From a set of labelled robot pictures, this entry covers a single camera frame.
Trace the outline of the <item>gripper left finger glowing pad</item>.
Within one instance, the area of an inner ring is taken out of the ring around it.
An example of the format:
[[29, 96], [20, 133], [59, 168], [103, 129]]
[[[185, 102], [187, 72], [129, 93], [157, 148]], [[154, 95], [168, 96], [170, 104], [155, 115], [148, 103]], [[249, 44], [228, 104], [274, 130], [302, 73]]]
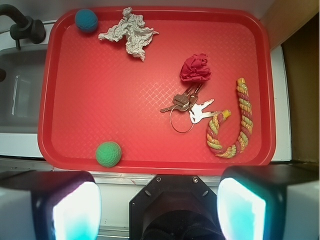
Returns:
[[95, 240], [101, 191], [87, 171], [0, 174], [2, 240]]

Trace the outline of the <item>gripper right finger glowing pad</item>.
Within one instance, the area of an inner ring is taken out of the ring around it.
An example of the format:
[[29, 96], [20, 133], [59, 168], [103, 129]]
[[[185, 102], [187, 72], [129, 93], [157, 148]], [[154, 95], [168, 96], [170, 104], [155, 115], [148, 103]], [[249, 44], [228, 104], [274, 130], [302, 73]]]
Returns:
[[231, 166], [217, 190], [227, 240], [318, 240], [318, 165]]

